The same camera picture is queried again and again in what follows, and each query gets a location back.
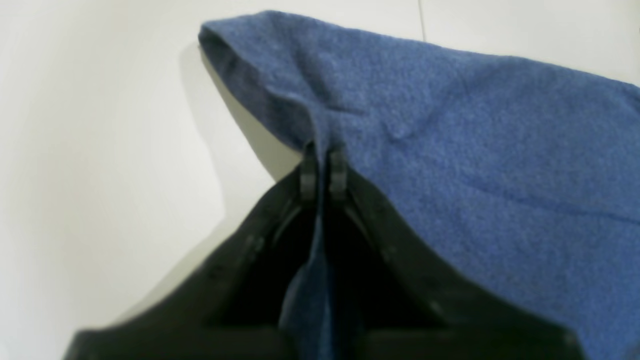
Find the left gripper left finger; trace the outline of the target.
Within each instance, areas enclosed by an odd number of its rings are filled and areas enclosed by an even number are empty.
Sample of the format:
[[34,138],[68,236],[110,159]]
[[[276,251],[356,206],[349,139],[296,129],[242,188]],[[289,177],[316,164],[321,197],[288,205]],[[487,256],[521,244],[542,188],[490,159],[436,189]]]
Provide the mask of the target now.
[[297,360],[279,328],[288,287],[307,262],[317,214],[313,143],[238,229],[156,305],[118,325],[83,330],[66,360]]

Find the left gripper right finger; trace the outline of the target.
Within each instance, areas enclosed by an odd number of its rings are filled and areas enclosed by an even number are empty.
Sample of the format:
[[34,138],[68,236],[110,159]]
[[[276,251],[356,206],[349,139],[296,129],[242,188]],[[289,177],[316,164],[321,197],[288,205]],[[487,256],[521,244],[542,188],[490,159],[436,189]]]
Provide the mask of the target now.
[[327,260],[340,360],[583,360],[574,333],[465,278],[345,153],[327,155]]

